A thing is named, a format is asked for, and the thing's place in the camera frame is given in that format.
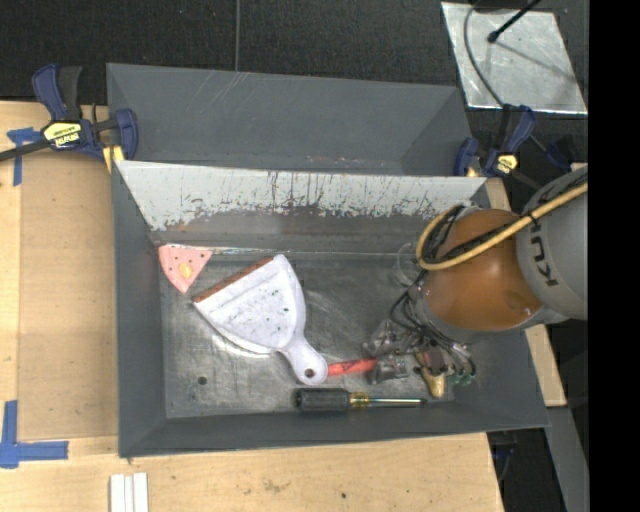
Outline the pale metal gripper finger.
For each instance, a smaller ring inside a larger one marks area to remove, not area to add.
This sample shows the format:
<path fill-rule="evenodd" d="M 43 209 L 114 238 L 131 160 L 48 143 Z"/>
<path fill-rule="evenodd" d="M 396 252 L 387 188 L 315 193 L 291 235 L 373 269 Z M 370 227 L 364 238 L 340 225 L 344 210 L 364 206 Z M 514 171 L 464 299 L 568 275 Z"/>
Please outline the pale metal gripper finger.
<path fill-rule="evenodd" d="M 409 369 L 406 361 L 395 356 L 378 357 L 373 369 L 367 373 L 367 381 L 370 385 L 408 377 Z"/>
<path fill-rule="evenodd" d="M 392 321 L 382 321 L 371 338 L 362 343 L 362 352 L 367 357 L 382 357 L 398 348 L 398 331 Z"/>

